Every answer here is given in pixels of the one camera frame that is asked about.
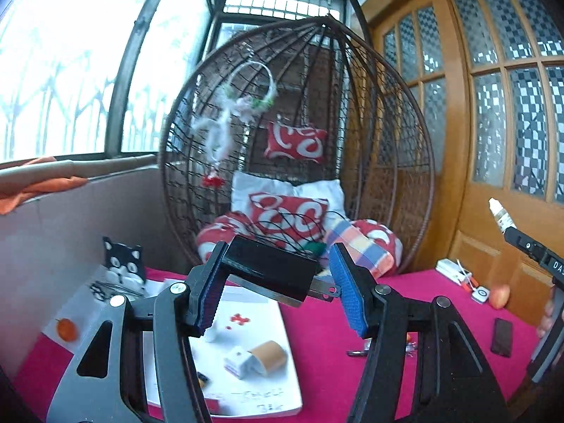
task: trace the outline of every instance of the red and white pillow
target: red and white pillow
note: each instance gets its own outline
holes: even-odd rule
[[[276,246],[287,251],[323,236],[325,199],[279,196],[257,192],[249,196],[251,222]]]
[[[218,242],[231,243],[235,235],[255,237],[249,218],[240,211],[226,213],[204,227],[196,237],[196,246],[202,262],[205,263],[209,259]]]
[[[397,238],[396,234],[385,225],[374,221],[373,219],[359,219],[357,221],[352,221],[351,224],[366,238],[371,239],[384,251],[390,253],[394,259],[394,264],[387,271],[390,273],[395,272],[401,263],[401,254],[403,252],[403,245],[401,240]]]
[[[269,145],[264,157],[288,157],[296,160],[323,162],[323,145],[327,138],[325,130],[314,127],[290,127],[270,122]]]

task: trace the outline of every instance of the smartphone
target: smartphone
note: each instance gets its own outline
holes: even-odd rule
[[[513,323],[511,321],[495,318],[493,322],[493,338],[490,350],[496,355],[511,357],[513,348]]]

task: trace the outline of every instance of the cartoon cat face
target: cartoon cat face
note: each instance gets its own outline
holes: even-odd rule
[[[108,237],[103,237],[103,241],[108,282],[142,293],[146,281],[143,248],[139,245],[129,248],[121,243],[113,243]]]

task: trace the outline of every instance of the pink tablecloth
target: pink tablecloth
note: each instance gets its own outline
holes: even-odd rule
[[[148,270],[148,278],[162,281],[179,278],[169,272]],[[462,289],[430,270],[395,277],[383,277],[386,283],[406,297],[431,301],[436,295],[452,300],[494,371],[506,398],[521,383],[525,367],[537,343],[535,328],[506,310],[496,311],[470,300]],[[346,421],[365,359],[348,357],[346,350],[361,349],[363,341],[348,327],[341,304],[308,298],[300,309],[281,306],[284,323],[300,380],[304,407],[295,416],[282,417],[277,423],[339,423]],[[490,352],[494,318],[514,325],[513,354],[504,358]],[[22,365],[14,386],[27,405],[45,419],[56,387],[71,360],[71,353],[40,335],[35,348]],[[409,414],[415,382],[415,358],[406,358],[397,417]],[[162,418],[160,409],[151,414]],[[247,420],[236,420],[241,423]]]

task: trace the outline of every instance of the cardboard tube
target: cardboard tube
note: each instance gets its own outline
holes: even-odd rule
[[[249,353],[257,359],[255,369],[263,376],[282,367],[288,359],[284,349],[273,340],[260,344]]]

